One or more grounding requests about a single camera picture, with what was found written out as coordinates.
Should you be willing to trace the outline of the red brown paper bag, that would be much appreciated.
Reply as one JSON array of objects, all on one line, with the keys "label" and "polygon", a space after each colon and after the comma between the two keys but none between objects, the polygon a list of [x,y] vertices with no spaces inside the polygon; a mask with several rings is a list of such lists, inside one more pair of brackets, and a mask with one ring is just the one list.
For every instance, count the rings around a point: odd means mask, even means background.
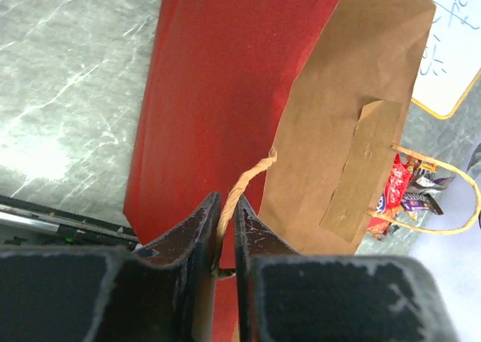
[{"label": "red brown paper bag", "polygon": [[432,0],[162,0],[123,212],[141,243],[210,192],[306,256],[352,256],[395,159]]}]

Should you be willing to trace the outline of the small whiteboard wooden frame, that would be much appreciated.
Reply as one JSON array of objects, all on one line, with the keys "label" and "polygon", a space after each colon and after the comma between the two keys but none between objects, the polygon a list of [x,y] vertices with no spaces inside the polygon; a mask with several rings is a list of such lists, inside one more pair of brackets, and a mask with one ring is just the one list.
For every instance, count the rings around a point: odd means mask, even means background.
[{"label": "small whiteboard wooden frame", "polygon": [[480,79],[480,0],[432,1],[436,11],[412,102],[447,120]]}]

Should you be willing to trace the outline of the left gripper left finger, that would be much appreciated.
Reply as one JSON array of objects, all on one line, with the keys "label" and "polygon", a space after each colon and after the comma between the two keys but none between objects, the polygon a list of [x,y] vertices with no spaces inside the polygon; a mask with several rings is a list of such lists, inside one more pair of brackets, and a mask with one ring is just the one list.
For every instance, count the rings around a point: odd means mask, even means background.
[{"label": "left gripper left finger", "polygon": [[221,196],[131,253],[2,247],[3,341],[208,341]]}]

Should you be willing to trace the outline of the purple brown M&M's packet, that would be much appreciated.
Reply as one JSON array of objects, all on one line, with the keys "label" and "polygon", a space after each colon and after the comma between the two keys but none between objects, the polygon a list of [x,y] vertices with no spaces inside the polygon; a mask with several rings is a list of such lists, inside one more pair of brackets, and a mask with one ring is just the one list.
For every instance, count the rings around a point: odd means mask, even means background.
[{"label": "purple brown M&M's packet", "polygon": [[429,194],[406,192],[401,200],[402,208],[409,213],[428,210],[436,215],[443,215],[443,210]]}]

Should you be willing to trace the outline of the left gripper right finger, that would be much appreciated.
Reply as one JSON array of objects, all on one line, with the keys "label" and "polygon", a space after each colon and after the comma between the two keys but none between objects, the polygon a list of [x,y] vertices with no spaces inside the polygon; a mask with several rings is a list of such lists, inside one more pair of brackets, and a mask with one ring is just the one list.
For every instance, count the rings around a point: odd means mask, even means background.
[{"label": "left gripper right finger", "polygon": [[234,212],[242,341],[456,341],[434,278],[403,256],[303,256],[245,197]]}]

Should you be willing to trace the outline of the red cookie snack bag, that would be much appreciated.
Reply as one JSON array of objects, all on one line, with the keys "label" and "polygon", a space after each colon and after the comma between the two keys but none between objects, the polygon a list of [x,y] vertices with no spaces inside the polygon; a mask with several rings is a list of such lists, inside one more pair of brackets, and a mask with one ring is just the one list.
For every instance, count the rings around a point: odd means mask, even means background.
[{"label": "red cookie snack bag", "polygon": [[[409,162],[403,162],[401,156],[397,154],[376,208],[378,214],[395,219],[396,215],[402,210],[401,200],[412,178],[412,172],[413,166]],[[373,217],[368,225],[367,232],[380,241],[389,233],[391,226],[391,222]]]}]

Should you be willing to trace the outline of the yellow M&M's packet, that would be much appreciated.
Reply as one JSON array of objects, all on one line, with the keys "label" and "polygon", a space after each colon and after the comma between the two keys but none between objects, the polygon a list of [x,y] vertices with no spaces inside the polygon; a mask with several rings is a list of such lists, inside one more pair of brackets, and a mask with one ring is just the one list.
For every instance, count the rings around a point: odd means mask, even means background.
[{"label": "yellow M&M's packet", "polygon": [[417,159],[409,159],[404,167],[414,176],[432,178],[437,172],[437,165],[430,162],[423,162]]}]

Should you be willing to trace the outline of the dark snack bar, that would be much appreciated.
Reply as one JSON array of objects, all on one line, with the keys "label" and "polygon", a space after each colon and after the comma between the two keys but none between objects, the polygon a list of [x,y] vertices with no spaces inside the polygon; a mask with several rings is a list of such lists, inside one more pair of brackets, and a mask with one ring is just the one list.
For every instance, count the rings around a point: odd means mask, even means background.
[{"label": "dark snack bar", "polygon": [[446,190],[454,179],[453,176],[436,178],[433,171],[418,168],[414,171],[407,192],[419,195],[435,195]]}]

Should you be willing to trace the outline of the aluminium frame rail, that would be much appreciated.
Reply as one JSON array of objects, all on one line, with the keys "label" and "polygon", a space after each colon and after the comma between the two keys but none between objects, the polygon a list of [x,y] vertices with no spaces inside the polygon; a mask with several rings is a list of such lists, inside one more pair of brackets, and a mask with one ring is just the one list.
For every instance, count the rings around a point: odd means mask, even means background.
[{"label": "aluminium frame rail", "polygon": [[141,244],[130,227],[7,196],[1,197],[1,225],[47,236],[53,244],[123,246]]}]

